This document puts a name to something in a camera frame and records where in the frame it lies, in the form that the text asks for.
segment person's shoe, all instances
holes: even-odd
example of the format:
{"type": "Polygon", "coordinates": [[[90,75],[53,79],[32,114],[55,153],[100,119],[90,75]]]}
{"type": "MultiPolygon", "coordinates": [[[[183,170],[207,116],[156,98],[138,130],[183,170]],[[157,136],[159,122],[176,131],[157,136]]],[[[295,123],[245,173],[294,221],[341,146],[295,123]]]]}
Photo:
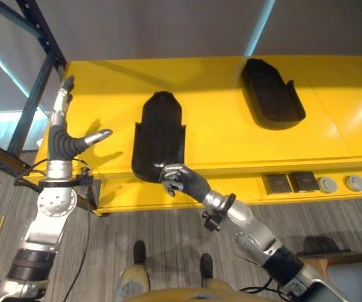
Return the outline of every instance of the person's shoe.
{"type": "Polygon", "coordinates": [[[146,247],[142,240],[138,240],[133,245],[133,263],[144,265],[146,261],[146,247]]]}
{"type": "Polygon", "coordinates": [[[213,278],[213,260],[209,254],[203,254],[200,257],[200,277],[202,279],[202,286],[204,279],[213,278]]]}

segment yellow table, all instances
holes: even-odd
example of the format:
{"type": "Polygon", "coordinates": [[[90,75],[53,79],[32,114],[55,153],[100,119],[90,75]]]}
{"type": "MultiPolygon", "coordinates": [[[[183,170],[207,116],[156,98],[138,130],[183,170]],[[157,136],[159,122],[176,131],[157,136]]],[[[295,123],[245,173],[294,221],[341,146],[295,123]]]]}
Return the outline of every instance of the yellow table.
{"type": "MultiPolygon", "coordinates": [[[[71,62],[69,133],[114,131],[80,155],[102,179],[97,212],[196,205],[180,194],[166,197],[160,185],[132,174],[135,122],[156,91],[174,93],[181,104],[185,163],[206,175],[214,189],[255,204],[362,196],[344,185],[346,176],[362,176],[362,57],[259,58],[276,67],[285,82],[294,80],[307,113],[298,125],[267,130],[256,124],[240,77],[246,57],[71,62]],[[276,171],[313,171],[334,178],[338,190],[267,195],[261,176],[276,171]]],[[[46,156],[44,139],[36,160],[46,156]]]]}

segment metal shelf frame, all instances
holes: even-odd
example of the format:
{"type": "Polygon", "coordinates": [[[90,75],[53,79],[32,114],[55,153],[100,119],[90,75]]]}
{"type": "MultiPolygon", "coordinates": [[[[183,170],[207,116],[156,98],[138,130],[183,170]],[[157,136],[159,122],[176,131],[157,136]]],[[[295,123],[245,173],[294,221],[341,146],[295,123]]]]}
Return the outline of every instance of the metal shelf frame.
{"type": "MultiPolygon", "coordinates": [[[[55,68],[60,79],[62,79],[67,66],[67,61],[55,41],[36,1],[16,0],[16,3],[25,17],[18,14],[2,1],[0,1],[0,14],[35,36],[44,49],[46,58],[23,108],[21,118],[13,133],[8,150],[5,151],[0,148],[0,170],[13,177],[20,175],[30,167],[19,159],[19,155],[22,152],[52,68],[55,68]]],[[[36,192],[41,192],[41,188],[31,182],[24,181],[24,185],[36,192]]]]}

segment silver metal arm segment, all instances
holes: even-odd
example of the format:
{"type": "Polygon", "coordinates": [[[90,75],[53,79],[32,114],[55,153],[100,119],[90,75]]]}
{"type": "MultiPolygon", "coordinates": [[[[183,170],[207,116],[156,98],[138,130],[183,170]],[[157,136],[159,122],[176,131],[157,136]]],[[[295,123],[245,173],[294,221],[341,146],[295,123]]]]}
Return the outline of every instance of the silver metal arm segment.
{"type": "Polygon", "coordinates": [[[36,218],[22,239],[7,276],[0,281],[0,302],[8,298],[36,301],[45,295],[65,223],[77,204],[77,195],[71,188],[72,159],[112,133],[101,130],[84,138],[68,135],[65,116],[73,88],[74,78],[69,77],[58,92],[50,121],[45,187],[37,199],[36,218]]]}
{"type": "Polygon", "coordinates": [[[303,301],[348,302],[315,269],[286,249],[272,231],[255,217],[250,207],[235,199],[235,195],[221,195],[211,190],[201,175],[182,164],[165,166],[160,180],[171,196],[174,196],[174,191],[182,191],[201,202],[206,209],[203,215],[206,218],[205,227],[229,232],[251,260],[279,283],[280,290],[286,295],[303,298],[303,301]]]}

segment gray button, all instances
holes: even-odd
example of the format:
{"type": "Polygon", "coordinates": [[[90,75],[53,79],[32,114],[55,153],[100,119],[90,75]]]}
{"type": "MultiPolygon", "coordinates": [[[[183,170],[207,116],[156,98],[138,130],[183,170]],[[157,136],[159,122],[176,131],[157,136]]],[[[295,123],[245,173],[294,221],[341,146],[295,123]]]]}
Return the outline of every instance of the gray button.
{"type": "Polygon", "coordinates": [[[323,193],[333,193],[337,190],[336,182],[330,177],[318,178],[318,186],[323,193]]]}
{"type": "Polygon", "coordinates": [[[362,191],[362,178],[357,175],[348,176],[346,178],[346,185],[354,192],[362,191]]]}

